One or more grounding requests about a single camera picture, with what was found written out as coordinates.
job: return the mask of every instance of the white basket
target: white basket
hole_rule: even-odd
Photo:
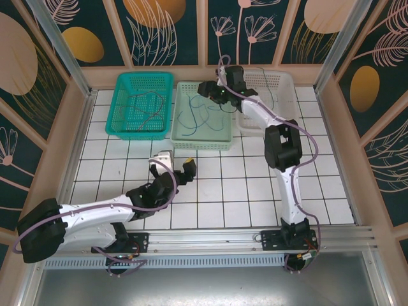
[[[265,105],[270,108],[273,107],[273,111],[277,115],[287,120],[299,121],[295,86],[289,73],[265,70],[264,76],[262,69],[244,70],[244,80],[247,83],[247,88],[254,89]],[[242,113],[237,112],[236,122],[238,129],[244,136],[264,136],[265,134],[252,119]]]

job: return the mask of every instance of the plastic basket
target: plastic basket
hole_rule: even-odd
[[[233,114],[231,113],[233,108],[224,105],[222,109],[225,112],[223,112],[213,101],[197,93],[198,84],[200,82],[177,84],[171,127],[171,141],[174,148],[229,150],[233,134]]]
[[[247,88],[254,89],[267,106],[273,107],[277,115],[288,120],[299,120],[295,86],[289,73],[265,70],[264,76],[261,69],[244,70],[244,80]],[[237,113],[236,122],[244,136],[264,136],[265,134],[251,118],[242,113]]]
[[[132,72],[119,75],[106,133],[123,140],[163,140],[170,129],[172,94],[171,73]]]

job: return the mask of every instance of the white tile floor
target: white tile floor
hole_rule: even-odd
[[[314,91],[297,87],[302,118],[299,125],[315,136],[321,155],[300,169],[303,206],[321,224],[353,224],[339,170]],[[163,141],[123,141],[105,133],[113,91],[99,91],[78,165],[71,203],[108,200],[145,184],[148,158],[173,149],[170,134]],[[302,161],[312,149],[302,136]],[[132,230],[177,228],[239,228],[281,224],[281,195],[273,170],[264,158],[262,138],[234,131],[229,151],[175,151],[175,169],[194,157],[197,179],[179,187],[173,204],[146,220],[127,225]]]

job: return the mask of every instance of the blue wire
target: blue wire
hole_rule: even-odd
[[[200,95],[197,95],[197,96],[194,96],[194,97],[190,97],[190,96],[189,96],[189,107],[190,107],[190,111],[191,111],[191,115],[193,116],[194,123],[196,124],[196,126],[195,126],[194,128],[193,128],[193,127],[187,127],[187,126],[185,126],[185,125],[180,121],[180,116],[181,116],[181,114],[182,114],[183,111],[181,111],[181,112],[178,114],[178,116],[177,116],[177,120],[178,120],[178,122],[179,122],[182,126],[184,126],[186,129],[194,129],[194,131],[193,131],[191,134],[182,134],[182,136],[191,136],[191,135],[195,134],[195,133],[197,132],[197,129],[198,129],[199,127],[203,126],[204,124],[206,124],[206,125],[207,125],[211,130],[213,130],[213,131],[222,131],[222,130],[224,129],[224,117],[222,117],[222,119],[221,119],[221,123],[222,123],[221,129],[214,129],[212,126],[210,126],[210,125],[207,123],[207,121],[208,121],[209,118],[210,118],[210,114],[209,114],[208,111],[207,111],[207,107],[205,108],[205,110],[207,111],[207,115],[208,115],[207,119],[204,120],[204,118],[203,118],[203,116],[201,115],[201,112],[200,112],[200,110],[199,110],[198,112],[199,112],[199,114],[200,114],[200,117],[201,117],[203,123],[200,124],[200,125],[197,124],[197,120],[196,120],[196,116],[195,116],[195,114],[194,114],[194,112],[193,112],[193,108],[200,108],[200,107],[202,107],[202,106],[205,106],[204,103],[201,104],[201,105],[198,105],[198,106],[193,106],[193,105],[191,104],[191,101],[192,101],[194,98],[197,98],[197,97],[200,97]]]

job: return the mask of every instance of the black bracket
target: black bracket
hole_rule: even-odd
[[[287,122],[298,125],[295,120]],[[269,167],[285,172],[287,168],[298,165],[301,157],[299,130],[286,124],[268,126],[265,129],[265,159]]]
[[[121,248],[115,247],[115,244],[107,247],[106,249],[101,249],[103,252],[112,253],[124,253],[133,254],[137,251],[139,247],[139,253],[146,253],[149,247],[149,233],[128,233],[126,243],[121,246]],[[91,249],[92,253],[98,253],[94,249]]]
[[[306,239],[317,249],[316,232],[313,229],[307,233]],[[297,241],[292,245],[287,245],[279,229],[274,231],[262,231],[260,233],[260,238],[256,239],[256,241],[259,240],[262,243],[262,249],[264,251],[307,251],[309,249],[309,246],[305,240]]]

